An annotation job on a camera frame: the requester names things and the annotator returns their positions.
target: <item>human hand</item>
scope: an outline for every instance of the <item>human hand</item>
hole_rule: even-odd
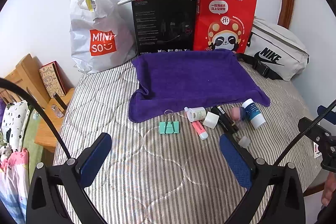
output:
[[[324,183],[324,190],[322,193],[321,202],[324,206],[328,206],[333,192],[336,190],[336,176],[335,173],[329,172],[327,180]]]

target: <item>blue bottle label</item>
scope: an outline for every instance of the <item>blue bottle label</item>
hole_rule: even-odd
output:
[[[255,103],[249,104],[247,107],[245,107],[246,110],[246,116],[249,120],[252,120],[256,115],[260,114],[259,108],[255,105]]]

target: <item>black buckle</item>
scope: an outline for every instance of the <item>black buckle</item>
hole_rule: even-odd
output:
[[[268,73],[270,71],[270,68],[261,63],[259,60],[255,60],[253,63],[253,69],[256,70],[262,77],[268,78]]]

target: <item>headset box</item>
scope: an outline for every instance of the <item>headset box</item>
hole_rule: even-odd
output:
[[[197,0],[132,1],[138,54],[191,51]]]

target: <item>purple fabric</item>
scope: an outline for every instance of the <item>purple fabric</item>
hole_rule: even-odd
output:
[[[132,61],[139,80],[128,117],[143,122],[184,107],[211,107],[252,98],[270,105],[266,94],[229,50],[159,52]]]
[[[1,124],[2,124],[2,118],[3,118],[3,114],[5,112],[6,109],[6,104],[5,102],[0,98],[0,129],[1,129]]]

